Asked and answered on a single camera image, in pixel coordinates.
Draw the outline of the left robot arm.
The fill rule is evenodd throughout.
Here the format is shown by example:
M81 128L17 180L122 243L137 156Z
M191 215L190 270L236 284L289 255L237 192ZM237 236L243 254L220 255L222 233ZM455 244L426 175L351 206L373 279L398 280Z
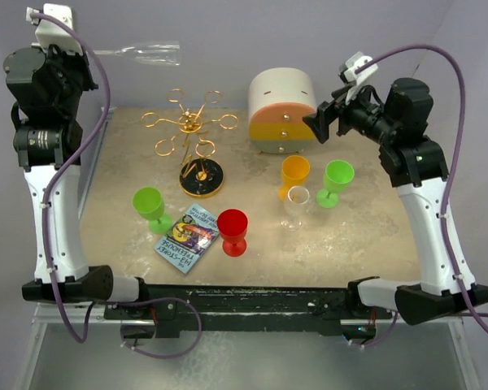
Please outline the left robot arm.
M142 282L116 276L109 266L91 266L81 244L81 161L64 164L81 146L83 130L76 120L81 95L97 88L87 57L56 45L29 47L7 56L3 70L15 98L13 147L31 195L37 238L34 277L22 286L23 298L119 301L132 318L145 317L151 299L142 293Z

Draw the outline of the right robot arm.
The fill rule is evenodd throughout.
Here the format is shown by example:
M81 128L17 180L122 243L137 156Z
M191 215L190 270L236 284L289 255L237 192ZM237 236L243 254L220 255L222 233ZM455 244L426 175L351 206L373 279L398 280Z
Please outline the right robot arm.
M479 284L465 261L450 207L442 196L449 172L441 146L425 135L434 100L427 84L399 78L382 102L365 85L351 102L346 86L333 92L303 122L320 143L329 139L329 125L338 123L339 136L356 130L379 146L379 159L403 203L420 263L417 282L379 277L349 283L346 311L363 318L374 306L399 313L417 325L458 314L469 305L488 303L488 287Z

